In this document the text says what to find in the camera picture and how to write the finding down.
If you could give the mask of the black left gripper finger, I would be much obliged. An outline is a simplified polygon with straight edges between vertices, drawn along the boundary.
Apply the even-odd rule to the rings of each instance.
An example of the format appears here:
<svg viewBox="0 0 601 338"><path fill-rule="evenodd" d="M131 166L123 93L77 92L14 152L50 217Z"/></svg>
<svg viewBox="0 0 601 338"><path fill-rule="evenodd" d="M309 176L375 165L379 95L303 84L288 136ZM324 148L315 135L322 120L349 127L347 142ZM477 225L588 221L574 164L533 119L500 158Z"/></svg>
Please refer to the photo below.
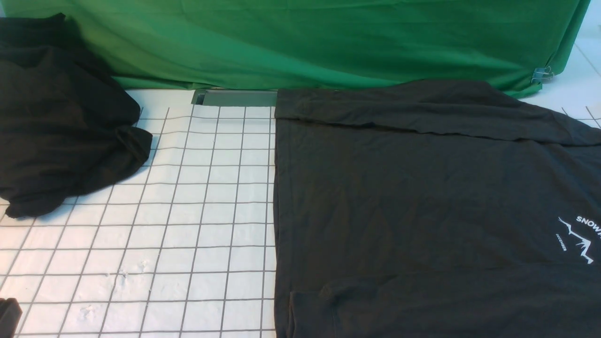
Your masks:
<svg viewBox="0 0 601 338"><path fill-rule="evenodd" d="M13 338L23 310L15 298L0 299L0 338Z"/></svg>

